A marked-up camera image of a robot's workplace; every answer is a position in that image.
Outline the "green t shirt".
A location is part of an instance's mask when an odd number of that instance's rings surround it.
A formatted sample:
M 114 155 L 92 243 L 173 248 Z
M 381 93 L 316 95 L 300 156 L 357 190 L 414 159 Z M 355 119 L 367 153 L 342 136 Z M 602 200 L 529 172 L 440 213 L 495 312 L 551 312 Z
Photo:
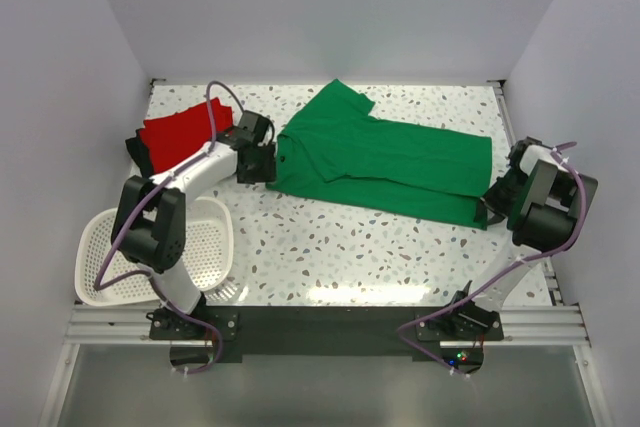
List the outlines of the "green t shirt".
M 334 80 L 277 137 L 270 190 L 484 230 L 488 137 L 378 119 L 366 95 Z

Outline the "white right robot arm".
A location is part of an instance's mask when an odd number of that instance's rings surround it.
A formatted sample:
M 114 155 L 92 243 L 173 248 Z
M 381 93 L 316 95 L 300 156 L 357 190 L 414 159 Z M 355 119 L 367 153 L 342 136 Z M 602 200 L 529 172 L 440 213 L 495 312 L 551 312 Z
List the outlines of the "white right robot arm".
M 456 292 L 439 318 L 459 340 L 499 327 L 504 303 L 537 262 L 569 250 L 582 230 L 598 181 L 569 165 L 566 142 L 554 147 L 526 137 L 512 147 L 508 170 L 480 197 L 475 218 L 504 226 L 511 239 L 474 281 Z

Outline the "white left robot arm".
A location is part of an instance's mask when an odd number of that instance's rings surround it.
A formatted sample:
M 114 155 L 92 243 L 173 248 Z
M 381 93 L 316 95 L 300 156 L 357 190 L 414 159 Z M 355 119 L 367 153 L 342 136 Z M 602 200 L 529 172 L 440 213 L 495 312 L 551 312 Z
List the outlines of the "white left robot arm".
M 227 178 L 239 184 L 270 183 L 276 178 L 273 122 L 246 111 L 237 125 L 210 141 L 162 175 L 126 180 L 111 234 L 111 247 L 94 288 L 105 290 L 136 275 L 144 276 L 167 308 L 171 325 L 185 339 L 200 337 L 205 303 L 182 260 L 187 207 Z

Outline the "white plastic basket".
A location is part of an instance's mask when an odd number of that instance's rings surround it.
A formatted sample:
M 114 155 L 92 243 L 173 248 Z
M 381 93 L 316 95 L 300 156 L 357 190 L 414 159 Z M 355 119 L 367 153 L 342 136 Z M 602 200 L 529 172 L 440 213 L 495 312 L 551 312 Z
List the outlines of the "white plastic basket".
M 127 278 L 103 291 L 94 289 L 95 278 L 111 248 L 117 210 L 96 216 L 82 233 L 75 263 L 74 286 L 78 299 L 94 307 L 111 307 L 156 301 L 148 281 Z M 200 197 L 187 208 L 186 246 L 182 259 L 192 281 L 210 303 L 225 302 L 234 295 L 228 281 L 233 265 L 234 236 L 227 207 L 212 197 Z

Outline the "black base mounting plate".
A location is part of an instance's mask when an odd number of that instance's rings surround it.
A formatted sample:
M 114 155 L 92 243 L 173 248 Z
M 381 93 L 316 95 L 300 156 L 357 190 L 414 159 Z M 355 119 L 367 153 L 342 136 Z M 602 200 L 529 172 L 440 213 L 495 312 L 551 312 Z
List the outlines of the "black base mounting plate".
M 191 320 L 166 307 L 146 317 L 150 339 L 171 343 L 175 367 L 240 363 L 247 356 L 398 356 L 473 373 L 484 346 L 504 338 L 499 314 L 473 303 L 444 315 L 409 306 L 208 306 Z

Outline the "aluminium front rail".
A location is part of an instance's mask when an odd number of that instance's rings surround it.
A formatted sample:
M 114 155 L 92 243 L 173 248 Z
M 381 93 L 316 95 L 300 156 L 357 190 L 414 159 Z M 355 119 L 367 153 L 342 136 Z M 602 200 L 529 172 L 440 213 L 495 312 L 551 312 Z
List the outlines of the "aluminium front rail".
M 151 321 L 146 315 L 158 306 L 157 302 L 116 307 L 76 305 L 65 341 L 72 344 L 148 343 Z M 578 306 L 507 306 L 500 312 L 500 327 L 500 335 L 484 337 L 486 347 L 585 347 L 590 344 Z

